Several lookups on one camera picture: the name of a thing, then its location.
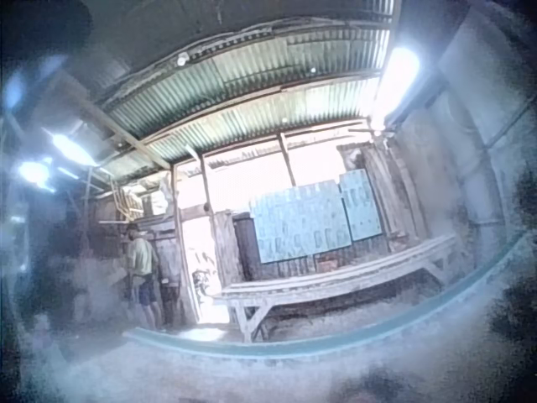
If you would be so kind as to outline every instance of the light blue panel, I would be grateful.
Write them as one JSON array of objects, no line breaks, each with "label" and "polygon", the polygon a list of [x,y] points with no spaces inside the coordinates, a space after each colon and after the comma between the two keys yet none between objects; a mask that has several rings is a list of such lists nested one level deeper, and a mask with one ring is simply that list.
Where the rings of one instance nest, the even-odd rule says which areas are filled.
[{"label": "light blue panel", "polygon": [[262,263],[295,259],[352,243],[335,181],[300,186],[250,202]]},{"label": "light blue panel", "polygon": [[366,170],[351,170],[340,175],[339,186],[351,225],[352,240],[370,238],[382,233]]}]

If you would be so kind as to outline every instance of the roof beam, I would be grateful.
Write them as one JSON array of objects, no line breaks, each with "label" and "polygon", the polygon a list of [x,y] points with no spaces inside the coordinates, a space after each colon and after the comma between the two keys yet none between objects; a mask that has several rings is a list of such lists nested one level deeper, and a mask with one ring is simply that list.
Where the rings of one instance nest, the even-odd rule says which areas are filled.
[{"label": "roof beam", "polygon": [[62,78],[64,79],[64,82],[68,84],[68,87],[72,90],[70,91],[70,94],[83,110],[88,112],[100,124],[110,128],[115,134],[119,135],[122,139],[124,139],[135,149],[137,149],[140,153],[149,158],[150,161],[154,162],[156,165],[159,165],[165,170],[171,169],[171,165],[167,161],[165,161],[160,155],[156,154],[153,150],[149,149],[145,144],[136,139],[136,137],[134,137],[127,130],[122,128],[114,119],[110,118],[99,107],[97,107],[93,102],[91,102],[87,97],[85,97],[85,95],[83,94],[86,93],[86,89],[76,78],[65,72],[62,72]]}]

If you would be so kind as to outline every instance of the ceiling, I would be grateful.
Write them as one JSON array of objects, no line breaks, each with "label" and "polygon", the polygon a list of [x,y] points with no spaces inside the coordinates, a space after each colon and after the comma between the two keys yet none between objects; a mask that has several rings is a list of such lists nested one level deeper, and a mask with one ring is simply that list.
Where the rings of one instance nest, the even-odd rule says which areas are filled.
[{"label": "ceiling", "polygon": [[366,117],[400,10],[399,0],[85,3],[89,43],[29,126],[73,136],[122,183],[192,150]]}]

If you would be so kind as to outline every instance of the white t-shirt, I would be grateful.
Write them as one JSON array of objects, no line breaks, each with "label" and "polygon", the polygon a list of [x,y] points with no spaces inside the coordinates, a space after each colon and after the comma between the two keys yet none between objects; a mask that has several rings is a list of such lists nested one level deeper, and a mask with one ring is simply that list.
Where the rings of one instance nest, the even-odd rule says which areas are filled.
[{"label": "white t-shirt", "polygon": [[128,268],[134,275],[149,275],[159,258],[151,243],[143,238],[134,239],[127,250]]}]

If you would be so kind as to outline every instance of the wooden bench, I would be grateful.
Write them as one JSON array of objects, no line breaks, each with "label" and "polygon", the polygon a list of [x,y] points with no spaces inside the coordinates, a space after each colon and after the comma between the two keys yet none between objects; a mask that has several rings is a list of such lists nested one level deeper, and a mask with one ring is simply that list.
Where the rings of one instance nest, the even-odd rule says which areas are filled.
[{"label": "wooden bench", "polygon": [[234,308],[244,342],[251,343],[261,321],[273,306],[341,296],[422,269],[428,270],[444,285],[449,257],[455,252],[455,236],[446,235],[381,259],[329,273],[232,284],[214,300],[216,304]]}]

